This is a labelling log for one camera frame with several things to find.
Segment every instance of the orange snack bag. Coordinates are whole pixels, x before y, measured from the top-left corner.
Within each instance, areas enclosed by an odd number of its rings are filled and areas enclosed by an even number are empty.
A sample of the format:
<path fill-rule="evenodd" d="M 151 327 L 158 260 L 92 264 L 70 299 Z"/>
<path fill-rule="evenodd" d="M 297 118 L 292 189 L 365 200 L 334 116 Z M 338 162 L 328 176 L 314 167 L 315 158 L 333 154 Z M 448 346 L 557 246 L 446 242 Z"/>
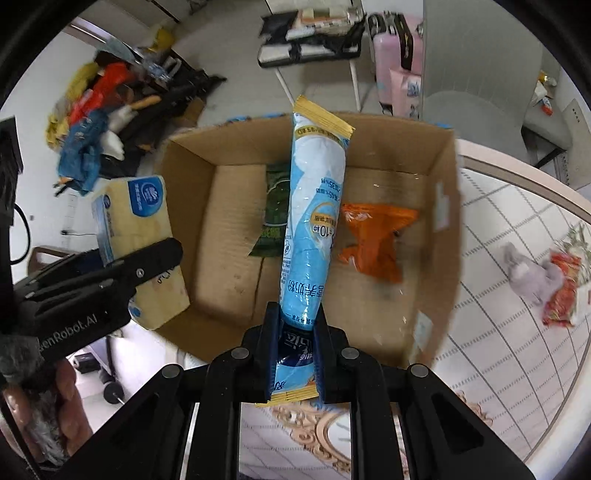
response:
<path fill-rule="evenodd" d="M 412 224 L 416 210 L 384 204 L 349 203 L 341 206 L 358 245 L 343 248 L 339 260 L 358 272 L 398 283 L 402 280 L 396 264 L 394 232 Z"/>

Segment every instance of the cardboard box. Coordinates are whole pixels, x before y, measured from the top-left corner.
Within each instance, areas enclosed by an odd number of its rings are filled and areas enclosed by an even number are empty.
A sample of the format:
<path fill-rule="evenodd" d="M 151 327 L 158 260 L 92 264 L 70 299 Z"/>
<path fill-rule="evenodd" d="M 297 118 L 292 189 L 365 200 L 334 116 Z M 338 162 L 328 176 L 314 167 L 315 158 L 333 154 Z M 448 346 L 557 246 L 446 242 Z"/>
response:
<path fill-rule="evenodd" d="M 356 128 L 343 203 L 415 208 L 397 239 L 404 281 L 383 283 L 336 259 L 354 243 L 339 222 L 324 290 L 328 323 L 388 365 L 427 365 L 447 333 L 460 278 L 460 194 L 453 132 L 414 121 L 343 113 Z M 197 129 L 168 143 L 159 167 L 191 306 L 158 332 L 204 361 L 239 345 L 277 301 L 281 258 L 248 254 L 265 209 L 265 165 L 291 158 L 290 116 Z"/>

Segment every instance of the blue snack package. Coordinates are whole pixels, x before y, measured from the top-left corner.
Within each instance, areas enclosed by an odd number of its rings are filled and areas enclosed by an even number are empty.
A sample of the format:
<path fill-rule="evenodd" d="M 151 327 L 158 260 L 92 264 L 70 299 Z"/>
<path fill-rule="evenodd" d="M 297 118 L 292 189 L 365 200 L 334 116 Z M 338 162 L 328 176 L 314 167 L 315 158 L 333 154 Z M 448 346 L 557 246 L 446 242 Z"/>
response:
<path fill-rule="evenodd" d="M 300 96 L 294 105 L 290 206 L 281 268 L 282 331 L 271 401 L 318 396 L 313 326 L 324 293 L 353 127 Z"/>
<path fill-rule="evenodd" d="M 279 304 L 282 320 L 303 330 L 312 330 L 324 293 L 352 134 L 345 121 L 297 99 Z"/>

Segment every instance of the tissue package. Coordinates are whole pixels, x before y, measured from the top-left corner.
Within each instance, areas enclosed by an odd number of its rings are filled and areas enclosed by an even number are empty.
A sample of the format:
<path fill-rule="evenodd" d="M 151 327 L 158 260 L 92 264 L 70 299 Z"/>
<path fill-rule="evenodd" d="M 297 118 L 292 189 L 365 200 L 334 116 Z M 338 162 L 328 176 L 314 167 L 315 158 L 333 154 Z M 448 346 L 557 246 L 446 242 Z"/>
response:
<path fill-rule="evenodd" d="M 105 265 L 172 236 L 160 176 L 111 180 L 95 197 L 92 213 Z M 142 327 L 155 330 L 188 306 L 183 275 L 175 267 L 139 285 L 129 313 Z"/>

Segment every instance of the chair leg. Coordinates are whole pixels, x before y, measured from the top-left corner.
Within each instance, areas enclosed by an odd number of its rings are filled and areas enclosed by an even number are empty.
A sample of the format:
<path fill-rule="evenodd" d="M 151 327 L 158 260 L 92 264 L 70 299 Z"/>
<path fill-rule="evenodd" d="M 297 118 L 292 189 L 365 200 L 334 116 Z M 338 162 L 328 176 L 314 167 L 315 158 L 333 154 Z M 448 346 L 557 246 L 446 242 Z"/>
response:
<path fill-rule="evenodd" d="M 353 91 L 355 92 L 355 106 L 357 111 L 361 111 L 361 100 L 359 99 L 359 85 L 357 83 L 357 67 L 353 59 L 349 60 L 349 67 L 351 68 L 351 79 L 353 80 Z"/>
<path fill-rule="evenodd" d="M 277 75 L 277 78 L 279 79 L 279 83 L 283 87 L 283 91 L 285 92 L 285 94 L 287 95 L 287 98 L 289 98 L 291 104 L 293 105 L 295 103 L 294 98 L 291 96 L 290 89 L 287 86 L 285 79 L 283 78 L 283 75 L 281 74 L 279 69 L 274 69 L 274 70 L 275 70 L 275 75 Z"/>

